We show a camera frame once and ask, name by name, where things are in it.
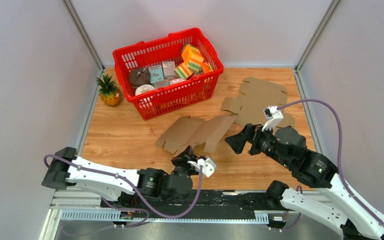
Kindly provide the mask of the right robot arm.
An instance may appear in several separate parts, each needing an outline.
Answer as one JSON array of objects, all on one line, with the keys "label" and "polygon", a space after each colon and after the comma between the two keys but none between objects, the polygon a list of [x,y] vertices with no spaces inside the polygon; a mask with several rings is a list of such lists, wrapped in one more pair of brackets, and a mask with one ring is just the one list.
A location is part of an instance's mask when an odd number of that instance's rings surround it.
[{"label": "right robot arm", "polygon": [[261,125],[246,124],[243,130],[225,139],[236,154],[251,143],[248,153],[265,154],[291,172],[298,182],[328,198],[327,206],[274,180],[265,192],[265,203],[297,211],[329,227],[345,240],[384,240],[384,213],[381,213],[341,179],[339,169],[326,156],[307,148],[306,138],[293,127],[276,132]]}]

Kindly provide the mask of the brown cardboard box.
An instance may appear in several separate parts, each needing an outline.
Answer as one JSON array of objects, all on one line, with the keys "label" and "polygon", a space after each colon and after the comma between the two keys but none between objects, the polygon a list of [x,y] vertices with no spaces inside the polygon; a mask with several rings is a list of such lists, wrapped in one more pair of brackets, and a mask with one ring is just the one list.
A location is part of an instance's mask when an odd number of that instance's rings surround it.
[{"label": "brown cardboard box", "polygon": [[219,115],[204,120],[199,117],[181,116],[158,138],[156,146],[179,154],[189,146],[203,144],[203,151],[212,154],[236,118],[236,115]]}]

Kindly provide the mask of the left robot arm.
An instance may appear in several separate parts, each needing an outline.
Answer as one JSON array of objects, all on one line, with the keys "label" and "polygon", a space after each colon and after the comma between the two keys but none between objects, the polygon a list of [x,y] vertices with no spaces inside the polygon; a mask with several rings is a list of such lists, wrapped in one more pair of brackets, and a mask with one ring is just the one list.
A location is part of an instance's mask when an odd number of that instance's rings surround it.
[{"label": "left robot arm", "polygon": [[152,201],[186,198],[193,187],[191,176],[205,168],[205,158],[187,147],[171,163],[171,173],[156,168],[121,169],[88,161],[77,155],[76,148],[65,147],[55,153],[41,184],[55,190],[74,186],[122,208],[139,194]]}]

